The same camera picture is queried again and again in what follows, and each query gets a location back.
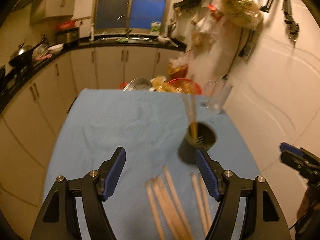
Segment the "window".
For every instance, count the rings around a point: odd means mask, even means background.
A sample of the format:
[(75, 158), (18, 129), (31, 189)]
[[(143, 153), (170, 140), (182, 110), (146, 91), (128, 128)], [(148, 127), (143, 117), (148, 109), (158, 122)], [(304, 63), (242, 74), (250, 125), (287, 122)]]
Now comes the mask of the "window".
[(164, 24), (167, 0), (97, 0), (95, 28), (107, 30), (150, 30), (153, 23)]

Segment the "steel toaster box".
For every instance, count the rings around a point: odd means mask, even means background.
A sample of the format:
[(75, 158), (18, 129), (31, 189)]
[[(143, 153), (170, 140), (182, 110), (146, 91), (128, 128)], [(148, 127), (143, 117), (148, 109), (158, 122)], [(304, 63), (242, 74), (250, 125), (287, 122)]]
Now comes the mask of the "steel toaster box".
[(79, 27), (58, 31), (57, 33), (55, 33), (55, 40), (57, 44), (78, 42)]

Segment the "metal steamer pan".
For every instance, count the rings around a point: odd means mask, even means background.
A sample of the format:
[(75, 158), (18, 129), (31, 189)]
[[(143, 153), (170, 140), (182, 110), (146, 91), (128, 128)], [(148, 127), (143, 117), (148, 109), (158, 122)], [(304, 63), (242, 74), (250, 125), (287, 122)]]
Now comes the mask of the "metal steamer pan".
[(132, 91), (132, 90), (150, 90), (152, 88), (152, 83), (145, 78), (136, 78), (130, 81), (123, 90)]

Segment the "yellow plastic bag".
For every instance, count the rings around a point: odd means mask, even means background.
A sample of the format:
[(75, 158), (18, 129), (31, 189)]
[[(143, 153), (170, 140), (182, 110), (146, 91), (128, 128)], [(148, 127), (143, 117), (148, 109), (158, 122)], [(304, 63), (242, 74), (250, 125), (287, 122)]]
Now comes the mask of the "yellow plastic bag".
[(169, 81), (166, 80), (165, 76), (154, 77), (150, 82), (157, 92), (181, 93), (169, 84)]

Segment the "blue towel table cloth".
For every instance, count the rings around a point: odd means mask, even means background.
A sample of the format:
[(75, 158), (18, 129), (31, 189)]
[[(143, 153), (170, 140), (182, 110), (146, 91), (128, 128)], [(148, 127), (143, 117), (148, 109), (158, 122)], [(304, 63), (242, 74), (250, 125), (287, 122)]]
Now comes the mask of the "blue towel table cloth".
[(56, 141), (44, 192), (57, 176), (81, 178), (111, 158), (118, 147), (126, 163), (113, 196), (104, 202), (117, 239), (158, 239), (145, 182), (171, 174), (193, 237), (204, 239), (190, 175), (178, 148), (188, 121), (180, 94), (118, 89), (84, 89), (75, 100)]

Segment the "black wok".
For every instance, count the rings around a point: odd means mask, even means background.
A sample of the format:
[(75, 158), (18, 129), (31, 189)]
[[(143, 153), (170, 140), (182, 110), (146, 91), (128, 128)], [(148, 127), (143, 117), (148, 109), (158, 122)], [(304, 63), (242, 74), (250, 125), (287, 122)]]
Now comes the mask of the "black wok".
[(11, 55), (9, 64), (12, 68), (23, 68), (32, 63), (33, 52), (40, 45), (48, 45), (48, 38), (44, 35), (41, 42), (35, 46), (20, 44), (18, 49)]

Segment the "hanging plastic bag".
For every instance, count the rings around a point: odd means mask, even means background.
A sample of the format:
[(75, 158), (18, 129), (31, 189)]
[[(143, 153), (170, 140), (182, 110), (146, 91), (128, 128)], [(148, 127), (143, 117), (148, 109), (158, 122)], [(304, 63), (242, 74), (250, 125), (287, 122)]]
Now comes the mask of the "hanging plastic bag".
[(263, 0), (221, 0), (221, 10), (232, 23), (255, 30), (263, 19)]

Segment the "green detergent bottle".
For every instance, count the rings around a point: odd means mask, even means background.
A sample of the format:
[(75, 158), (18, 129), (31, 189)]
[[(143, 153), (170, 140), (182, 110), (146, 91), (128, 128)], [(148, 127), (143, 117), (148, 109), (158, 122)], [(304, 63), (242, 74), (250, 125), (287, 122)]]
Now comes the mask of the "green detergent bottle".
[(159, 34), (161, 31), (162, 23), (159, 21), (152, 21), (150, 25), (150, 33), (156, 35)]

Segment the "white bowl on counter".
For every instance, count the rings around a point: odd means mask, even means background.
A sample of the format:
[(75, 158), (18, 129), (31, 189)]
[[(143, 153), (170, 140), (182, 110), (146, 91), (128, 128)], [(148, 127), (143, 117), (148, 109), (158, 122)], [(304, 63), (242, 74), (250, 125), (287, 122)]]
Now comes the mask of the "white bowl on counter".
[(60, 52), (63, 50), (63, 47), (64, 47), (64, 44), (63, 44), (63, 43), (50, 46), (50, 47), (48, 48), (48, 53), (49, 53), (49, 54), (52, 54), (52, 55), (58, 54), (58, 53), (60, 53)]

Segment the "black utensil holder cup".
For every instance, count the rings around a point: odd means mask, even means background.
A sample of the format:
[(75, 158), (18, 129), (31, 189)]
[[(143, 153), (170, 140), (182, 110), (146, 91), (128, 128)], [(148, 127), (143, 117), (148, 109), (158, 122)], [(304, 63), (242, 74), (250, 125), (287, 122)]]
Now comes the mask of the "black utensil holder cup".
[(215, 131), (204, 122), (197, 122), (197, 137), (191, 135), (191, 126), (187, 128), (182, 142), (178, 148), (178, 156), (184, 163), (196, 164), (195, 153), (197, 149), (208, 152), (216, 143)]

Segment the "red plastic basin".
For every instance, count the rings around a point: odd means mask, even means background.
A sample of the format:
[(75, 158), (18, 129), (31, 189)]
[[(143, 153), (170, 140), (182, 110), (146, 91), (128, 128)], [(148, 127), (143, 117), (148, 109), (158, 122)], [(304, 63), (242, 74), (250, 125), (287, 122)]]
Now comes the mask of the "red plastic basin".
[(202, 88), (196, 82), (188, 78), (176, 78), (169, 81), (169, 84), (176, 88), (179, 92), (184, 92), (187, 94), (193, 93), (195, 95), (202, 94)]

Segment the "wooden chopstick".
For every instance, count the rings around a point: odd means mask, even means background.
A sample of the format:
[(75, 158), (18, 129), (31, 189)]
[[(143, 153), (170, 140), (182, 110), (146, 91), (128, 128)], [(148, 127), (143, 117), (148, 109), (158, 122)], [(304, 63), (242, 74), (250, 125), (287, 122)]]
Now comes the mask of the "wooden chopstick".
[(150, 208), (151, 208), (151, 212), (152, 212), (152, 215), (153, 215), (153, 219), (154, 219), (154, 222), (155, 222), (155, 227), (156, 227), (158, 235), (159, 235), (159, 239), (160, 240), (165, 240), (164, 231), (162, 229), (161, 220), (159, 218), (159, 214), (158, 214), (158, 211), (157, 211), (155, 198), (153, 196), (151, 184), (150, 184), (149, 181), (147, 181), (145, 183), (145, 188), (146, 188), (148, 200), (149, 200), (149, 203), (150, 203)]
[(204, 204), (203, 204), (203, 199), (202, 199), (199, 183), (197, 180), (197, 176), (194, 172), (191, 172), (190, 177), (191, 177), (191, 182), (193, 184), (193, 188), (194, 188), (194, 192), (195, 192), (197, 206), (199, 209), (199, 215), (200, 215), (200, 220), (201, 220), (201, 224), (202, 224), (203, 234), (204, 234), (204, 236), (206, 236), (207, 232), (208, 232), (208, 226), (207, 226), (206, 214), (205, 214), (205, 210), (204, 210)]
[(205, 213), (205, 218), (207, 223), (207, 232), (208, 232), (211, 227), (212, 220), (211, 220), (209, 202), (207, 197), (207, 188), (200, 174), (199, 174), (199, 180), (200, 180), (201, 194), (203, 199), (203, 207), (204, 207), (204, 213)]
[(182, 93), (182, 99), (183, 99), (183, 103), (184, 103), (184, 107), (185, 107), (185, 112), (189, 121), (189, 126), (191, 127), (191, 123), (192, 123), (192, 107), (190, 105), (190, 102), (188, 100), (188, 95), (185, 93)]
[(163, 180), (160, 177), (156, 177), (152, 178), (151, 181), (160, 208), (174, 239), (188, 239), (188, 234), (185, 231), (184, 225), (174, 206), (174, 202), (170, 198)]
[(175, 203), (175, 205), (177, 207), (178, 213), (179, 213), (180, 218), (182, 220), (182, 223), (183, 223), (183, 225), (184, 225), (184, 227), (185, 227), (185, 229), (187, 231), (188, 239), (194, 239), (193, 233), (192, 233), (191, 228), (190, 228), (190, 224), (189, 224), (189, 222), (187, 220), (187, 217), (185, 215), (185, 212), (184, 212), (184, 209), (182, 207), (181, 201), (180, 201), (180, 199), (178, 197), (178, 194), (176, 192), (173, 179), (172, 179), (171, 174), (170, 174), (170, 172), (168, 170), (168, 167), (166, 165), (163, 166), (163, 172), (164, 172), (167, 184), (169, 186), (171, 195), (173, 197), (174, 203)]
[(191, 94), (191, 107), (192, 107), (192, 132), (194, 141), (197, 140), (197, 121), (196, 121), (196, 97), (195, 94)]

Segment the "red basket on toaster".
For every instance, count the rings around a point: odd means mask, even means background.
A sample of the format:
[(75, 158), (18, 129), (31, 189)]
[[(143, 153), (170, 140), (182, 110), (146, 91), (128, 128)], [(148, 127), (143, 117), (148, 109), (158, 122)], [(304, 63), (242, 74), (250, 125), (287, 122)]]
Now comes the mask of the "red basket on toaster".
[(59, 23), (56, 25), (56, 30), (63, 31), (67, 29), (72, 29), (75, 27), (75, 23), (76, 21), (67, 21), (67, 22)]

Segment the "clear glass pitcher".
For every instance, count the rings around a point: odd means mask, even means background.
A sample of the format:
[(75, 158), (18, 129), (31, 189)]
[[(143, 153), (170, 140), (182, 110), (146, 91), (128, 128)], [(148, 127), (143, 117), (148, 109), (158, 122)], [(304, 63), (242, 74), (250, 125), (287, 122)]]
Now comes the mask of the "clear glass pitcher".
[(203, 88), (204, 100), (202, 104), (210, 112), (219, 114), (229, 97), (233, 85), (226, 79), (218, 79), (216, 81), (208, 81)]

